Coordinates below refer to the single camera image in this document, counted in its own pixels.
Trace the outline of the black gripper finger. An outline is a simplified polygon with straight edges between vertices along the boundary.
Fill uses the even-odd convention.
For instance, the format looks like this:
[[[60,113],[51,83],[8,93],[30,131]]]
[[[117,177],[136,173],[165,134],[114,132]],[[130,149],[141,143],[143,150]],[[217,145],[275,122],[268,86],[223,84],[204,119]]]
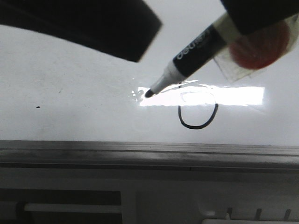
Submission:
[[[298,0],[222,0],[221,3],[242,35],[299,13]]]
[[[2,0],[0,23],[138,62],[162,26],[143,0]]]

